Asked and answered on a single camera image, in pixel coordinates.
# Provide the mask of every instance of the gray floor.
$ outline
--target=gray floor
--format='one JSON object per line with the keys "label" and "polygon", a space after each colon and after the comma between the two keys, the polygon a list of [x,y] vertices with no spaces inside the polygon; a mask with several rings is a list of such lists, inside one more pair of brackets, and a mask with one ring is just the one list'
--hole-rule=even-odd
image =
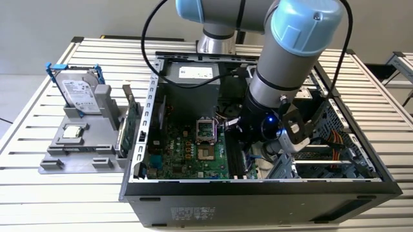
{"label": "gray floor", "polygon": [[[0,118],[15,121],[46,75],[0,74]],[[0,138],[11,124],[0,120]]]}

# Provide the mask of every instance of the white wall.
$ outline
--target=white wall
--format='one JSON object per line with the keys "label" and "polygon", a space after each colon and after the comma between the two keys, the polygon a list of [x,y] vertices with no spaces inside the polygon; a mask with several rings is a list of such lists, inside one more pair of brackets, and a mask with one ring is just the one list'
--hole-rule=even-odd
{"label": "white wall", "polygon": [[[74,36],[139,36],[157,0],[0,0],[0,73],[44,74]],[[182,20],[170,0],[149,36],[197,40],[202,25]]]}
{"label": "white wall", "polygon": [[[366,62],[384,62],[394,50],[413,51],[413,0],[349,0],[356,28],[350,47]],[[43,74],[74,36],[139,35],[157,0],[0,0],[0,73]],[[174,0],[154,18],[149,36],[199,38],[202,26],[182,20]],[[332,47],[341,48],[345,24]],[[246,43],[261,44],[249,34]]]}

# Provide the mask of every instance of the light blue joint cap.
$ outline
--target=light blue joint cap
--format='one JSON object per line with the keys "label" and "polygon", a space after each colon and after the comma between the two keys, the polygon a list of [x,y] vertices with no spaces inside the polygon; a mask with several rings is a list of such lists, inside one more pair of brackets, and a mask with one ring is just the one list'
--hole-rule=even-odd
{"label": "light blue joint cap", "polygon": [[273,36],[290,53],[313,56],[329,46],[341,18],[336,0],[281,0],[272,17]]}
{"label": "light blue joint cap", "polygon": [[177,0],[178,15],[197,23],[205,23],[205,12],[201,0]]}

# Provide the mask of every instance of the hard drive label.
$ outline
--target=hard drive label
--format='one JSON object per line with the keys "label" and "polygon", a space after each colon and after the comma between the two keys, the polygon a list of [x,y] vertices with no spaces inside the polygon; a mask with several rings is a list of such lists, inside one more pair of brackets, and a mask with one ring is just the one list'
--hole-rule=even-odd
{"label": "hard drive label", "polygon": [[100,113],[90,84],[75,80],[63,80],[62,82],[75,108],[86,114]]}

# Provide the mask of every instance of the black cable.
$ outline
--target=black cable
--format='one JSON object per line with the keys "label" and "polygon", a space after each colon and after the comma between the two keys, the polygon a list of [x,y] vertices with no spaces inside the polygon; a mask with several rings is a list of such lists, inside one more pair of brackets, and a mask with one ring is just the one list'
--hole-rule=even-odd
{"label": "black cable", "polygon": [[353,12],[352,12],[352,7],[350,7],[350,4],[349,4],[348,0],[340,0],[340,1],[341,1],[342,5],[344,5],[344,7],[346,9],[346,12],[348,12],[349,27],[348,27],[346,39],[344,41],[344,46],[342,46],[342,52],[341,52],[340,59],[338,59],[338,64],[337,64],[337,69],[336,69],[336,73],[334,73],[334,78],[333,78],[333,82],[332,82],[332,86],[330,86],[330,91],[329,91],[326,99],[333,97],[333,90],[336,88],[336,82],[337,82],[337,79],[338,79],[338,73],[340,73],[340,69],[341,69],[341,65],[342,65],[342,61],[344,61],[344,56],[345,56],[346,51],[348,51],[349,42],[350,42],[350,38],[352,38],[352,32],[353,32]]}
{"label": "black cable", "polygon": [[0,120],[10,123],[10,124],[14,124],[14,122],[11,122],[10,120],[6,120],[4,118],[0,118]]}
{"label": "black cable", "polygon": [[150,70],[154,72],[154,74],[157,76],[159,76],[161,79],[163,79],[167,83],[170,83],[171,85],[179,87],[179,88],[198,88],[201,86],[205,86],[206,84],[211,83],[213,81],[217,81],[218,79],[231,75],[230,73],[225,73],[225,74],[221,74],[215,77],[213,77],[211,79],[209,79],[207,81],[197,84],[197,85],[191,85],[191,86],[182,86],[179,84],[177,84],[175,82],[173,82],[171,80],[169,80],[165,76],[161,75],[161,73],[157,71],[157,69],[154,68],[153,64],[150,63],[150,60],[149,60],[149,57],[147,57],[147,52],[146,52],[146,48],[145,48],[145,40],[146,40],[146,37],[147,37],[147,31],[149,31],[149,27],[150,27],[150,22],[158,12],[158,10],[161,9],[161,7],[163,6],[163,4],[167,2],[169,0],[162,0],[159,2],[159,4],[157,5],[157,7],[154,8],[149,18],[147,18],[147,21],[145,22],[145,26],[143,26],[143,29],[142,29],[142,39],[141,39],[141,50],[142,50],[142,56],[143,56],[143,60],[150,68]]}
{"label": "black cable", "polygon": [[397,77],[398,75],[400,75],[400,72],[389,79],[389,81],[382,86],[386,86],[389,82],[393,81],[394,77]]}
{"label": "black cable", "polygon": [[409,103],[409,101],[411,101],[411,97],[408,97],[408,99],[405,100],[405,102],[403,103],[403,107],[405,107],[407,106],[407,104]]}

